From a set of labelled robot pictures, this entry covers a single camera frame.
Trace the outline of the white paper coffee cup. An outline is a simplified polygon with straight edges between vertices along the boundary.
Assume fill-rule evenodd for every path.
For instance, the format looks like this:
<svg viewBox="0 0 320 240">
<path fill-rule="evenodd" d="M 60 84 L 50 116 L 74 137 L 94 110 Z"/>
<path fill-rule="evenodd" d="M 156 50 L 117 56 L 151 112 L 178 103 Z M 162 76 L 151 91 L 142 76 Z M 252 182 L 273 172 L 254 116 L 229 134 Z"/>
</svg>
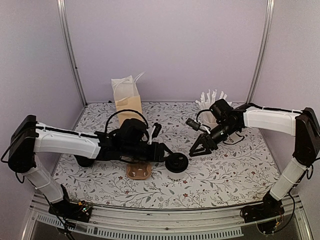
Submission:
<svg viewBox="0 0 320 240">
<path fill-rule="evenodd" d="M 185 172 L 174 173 L 169 171 L 167 174 L 169 179 L 172 180 L 173 182 L 183 181 L 184 178 L 187 176 Z"/>
</svg>

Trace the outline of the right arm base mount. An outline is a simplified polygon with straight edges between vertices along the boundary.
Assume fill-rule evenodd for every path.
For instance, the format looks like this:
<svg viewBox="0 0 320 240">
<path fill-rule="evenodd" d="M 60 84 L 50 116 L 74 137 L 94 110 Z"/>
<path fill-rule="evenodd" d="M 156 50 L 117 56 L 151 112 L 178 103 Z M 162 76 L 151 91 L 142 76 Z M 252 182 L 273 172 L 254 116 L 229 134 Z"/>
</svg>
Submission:
<svg viewBox="0 0 320 240">
<path fill-rule="evenodd" d="M 240 216 L 245 223 L 251 223 L 268 218 L 282 216 L 285 213 L 281 200 L 273 198 L 267 192 L 262 198 L 262 203 L 256 205 L 246 205 L 240 210 Z M 273 234 L 282 220 L 270 220 L 259 223 L 258 230 L 263 234 Z"/>
</svg>

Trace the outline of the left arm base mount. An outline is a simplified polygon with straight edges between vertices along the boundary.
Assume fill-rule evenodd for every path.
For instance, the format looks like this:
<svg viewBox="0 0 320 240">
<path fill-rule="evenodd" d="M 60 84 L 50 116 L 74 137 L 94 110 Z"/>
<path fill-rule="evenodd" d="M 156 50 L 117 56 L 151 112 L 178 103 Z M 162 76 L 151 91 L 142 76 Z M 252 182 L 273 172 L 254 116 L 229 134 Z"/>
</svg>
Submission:
<svg viewBox="0 0 320 240">
<path fill-rule="evenodd" d="M 92 214 L 92 205 L 84 200 L 77 203 L 70 202 L 66 188 L 62 184 L 60 186 L 63 198 L 57 203 L 51 203 L 48 212 L 65 219 L 88 223 Z"/>
</svg>

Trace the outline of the black cup lid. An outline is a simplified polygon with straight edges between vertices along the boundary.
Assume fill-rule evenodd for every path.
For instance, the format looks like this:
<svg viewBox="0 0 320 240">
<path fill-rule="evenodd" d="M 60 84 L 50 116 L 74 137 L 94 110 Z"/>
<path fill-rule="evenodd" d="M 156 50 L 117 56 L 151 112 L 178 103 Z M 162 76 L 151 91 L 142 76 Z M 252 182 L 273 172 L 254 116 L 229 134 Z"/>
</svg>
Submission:
<svg viewBox="0 0 320 240">
<path fill-rule="evenodd" d="M 173 154 L 171 156 L 169 156 L 169 158 L 174 158 L 174 166 L 165 166 L 166 169 L 172 173 L 181 173 L 184 172 L 189 165 L 189 160 L 188 158 L 182 154 L 182 153 L 178 153 L 178 154 Z"/>
</svg>

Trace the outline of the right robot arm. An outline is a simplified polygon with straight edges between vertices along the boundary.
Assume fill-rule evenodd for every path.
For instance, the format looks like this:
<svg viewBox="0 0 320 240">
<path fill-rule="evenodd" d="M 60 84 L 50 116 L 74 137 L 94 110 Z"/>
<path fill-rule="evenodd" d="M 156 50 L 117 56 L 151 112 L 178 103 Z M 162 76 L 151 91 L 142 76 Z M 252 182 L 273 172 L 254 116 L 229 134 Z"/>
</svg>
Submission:
<svg viewBox="0 0 320 240">
<path fill-rule="evenodd" d="M 252 102 L 237 108 L 219 99 L 208 111 L 215 117 L 217 126 L 201 133 L 189 151 L 191 157 L 211 154 L 218 144 L 244 128 L 259 128 L 285 133 L 295 137 L 292 159 L 277 182 L 263 197 L 258 213 L 269 218 L 278 210 L 278 204 L 311 168 L 320 154 L 320 125 L 312 108 L 287 110 L 262 107 Z"/>
</svg>

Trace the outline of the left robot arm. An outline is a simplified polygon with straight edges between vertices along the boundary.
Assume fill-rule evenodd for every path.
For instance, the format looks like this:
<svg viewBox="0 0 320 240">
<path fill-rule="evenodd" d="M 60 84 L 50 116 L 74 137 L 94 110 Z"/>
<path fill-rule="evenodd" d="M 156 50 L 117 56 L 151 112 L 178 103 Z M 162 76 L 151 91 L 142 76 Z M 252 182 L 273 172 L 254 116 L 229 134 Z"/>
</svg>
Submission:
<svg viewBox="0 0 320 240">
<path fill-rule="evenodd" d="M 66 189 L 41 166 L 37 153 L 73 155 L 84 168 L 95 161 L 165 163 L 170 172 L 181 173 L 188 167 L 187 157 L 153 141 L 161 128 L 158 123 L 149 126 L 146 120 L 130 118 L 112 131 L 83 133 L 51 127 L 28 115 L 11 136 L 3 155 L 8 157 L 6 164 L 13 172 L 27 177 L 63 217 L 70 217 L 78 206 L 70 202 Z"/>
</svg>

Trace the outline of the brown paper bag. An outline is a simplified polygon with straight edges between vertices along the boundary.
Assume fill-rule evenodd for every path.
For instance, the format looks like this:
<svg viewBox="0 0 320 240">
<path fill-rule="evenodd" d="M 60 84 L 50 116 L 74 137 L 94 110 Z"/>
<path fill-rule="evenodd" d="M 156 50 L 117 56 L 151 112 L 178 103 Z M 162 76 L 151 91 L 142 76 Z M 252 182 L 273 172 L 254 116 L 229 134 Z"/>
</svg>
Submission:
<svg viewBox="0 0 320 240">
<path fill-rule="evenodd" d="M 130 75 L 125 78 L 111 79 L 116 111 L 135 110 L 140 114 L 143 113 L 141 96 L 137 88 L 137 81 L 144 73 L 145 72 L 143 71 L 135 78 Z"/>
</svg>

